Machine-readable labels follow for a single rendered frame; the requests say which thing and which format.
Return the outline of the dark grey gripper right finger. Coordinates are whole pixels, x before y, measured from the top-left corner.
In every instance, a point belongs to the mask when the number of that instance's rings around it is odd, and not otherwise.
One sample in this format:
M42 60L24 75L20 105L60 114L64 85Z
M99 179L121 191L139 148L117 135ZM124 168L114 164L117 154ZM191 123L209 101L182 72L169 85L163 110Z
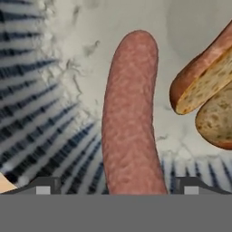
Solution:
M182 195L204 195L204 194L221 194L231 195L231 192L222 188L210 187L202 180L196 177L177 177L175 194Z

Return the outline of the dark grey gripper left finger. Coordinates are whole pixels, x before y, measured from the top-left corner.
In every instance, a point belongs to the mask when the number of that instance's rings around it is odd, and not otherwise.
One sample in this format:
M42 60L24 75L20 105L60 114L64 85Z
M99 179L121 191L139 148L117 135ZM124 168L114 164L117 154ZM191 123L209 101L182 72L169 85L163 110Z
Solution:
M60 195L61 181L58 178L39 177L30 184L4 192L4 195Z

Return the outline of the pink sausage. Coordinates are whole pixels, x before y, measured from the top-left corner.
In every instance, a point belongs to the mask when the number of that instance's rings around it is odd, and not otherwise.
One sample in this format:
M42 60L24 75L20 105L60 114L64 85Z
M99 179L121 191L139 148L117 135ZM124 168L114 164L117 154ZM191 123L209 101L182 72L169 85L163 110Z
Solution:
M111 194L167 192L152 126L158 47L151 34L134 31L112 59L102 114L102 153Z

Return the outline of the white blue-striped bowl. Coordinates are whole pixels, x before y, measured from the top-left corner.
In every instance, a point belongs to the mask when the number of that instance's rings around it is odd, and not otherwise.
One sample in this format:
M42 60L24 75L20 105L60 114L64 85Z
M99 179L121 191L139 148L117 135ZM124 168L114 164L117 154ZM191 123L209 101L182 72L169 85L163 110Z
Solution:
M232 0L0 0L0 174L52 176L64 194L103 194L102 104L113 53L133 30L159 45L154 127L169 191L196 177L232 192L232 151L169 104L179 70L232 20Z

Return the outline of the brown split bread bun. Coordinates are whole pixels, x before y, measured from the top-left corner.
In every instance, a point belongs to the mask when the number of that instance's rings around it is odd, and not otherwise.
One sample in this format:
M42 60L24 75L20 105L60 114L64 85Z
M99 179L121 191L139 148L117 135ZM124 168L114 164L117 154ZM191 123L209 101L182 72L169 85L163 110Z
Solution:
M177 74L169 88L169 102L178 115L197 111L200 136L232 150L232 20Z

